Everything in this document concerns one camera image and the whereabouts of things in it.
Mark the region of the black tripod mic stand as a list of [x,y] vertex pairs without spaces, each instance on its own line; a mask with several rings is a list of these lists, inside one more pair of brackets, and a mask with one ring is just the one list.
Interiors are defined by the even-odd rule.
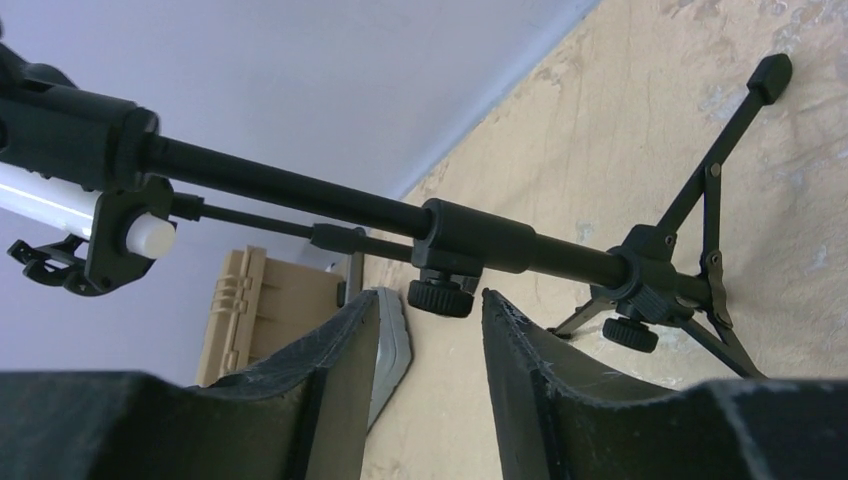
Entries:
[[759,111],[793,76],[784,53],[763,58],[747,93],[703,160],[654,225],[634,226],[608,251],[441,199],[420,206],[299,175],[161,135],[158,116],[134,102],[78,88],[60,70],[1,50],[1,165],[87,191],[138,191],[152,177],[208,205],[304,226],[332,224],[411,248],[422,276],[410,306],[464,318],[463,279],[526,271],[584,283],[590,300],[554,329],[568,339],[603,311],[603,336],[650,353],[661,325],[685,331],[743,378],[761,372],[733,330],[720,249],[723,166]]

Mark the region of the white microphone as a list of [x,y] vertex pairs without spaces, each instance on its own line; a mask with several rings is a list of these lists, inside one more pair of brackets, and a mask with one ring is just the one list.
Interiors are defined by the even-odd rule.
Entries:
[[[3,209],[85,240],[93,235],[97,202],[105,198],[102,192],[86,192],[65,180],[48,180],[19,167],[1,165]],[[167,254],[176,239],[176,227],[151,213],[127,214],[113,230],[120,247],[152,260]]]

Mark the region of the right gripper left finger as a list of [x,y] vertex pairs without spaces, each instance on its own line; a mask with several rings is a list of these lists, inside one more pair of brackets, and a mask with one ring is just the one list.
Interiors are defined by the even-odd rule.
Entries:
[[325,324],[212,385],[142,372],[1,377],[5,479],[356,479],[379,302],[360,293]]

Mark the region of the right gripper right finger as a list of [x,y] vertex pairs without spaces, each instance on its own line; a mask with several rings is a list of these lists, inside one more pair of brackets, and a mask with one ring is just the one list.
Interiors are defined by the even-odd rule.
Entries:
[[670,390],[549,333],[495,290],[483,348],[507,479],[843,479],[843,380],[712,380]]

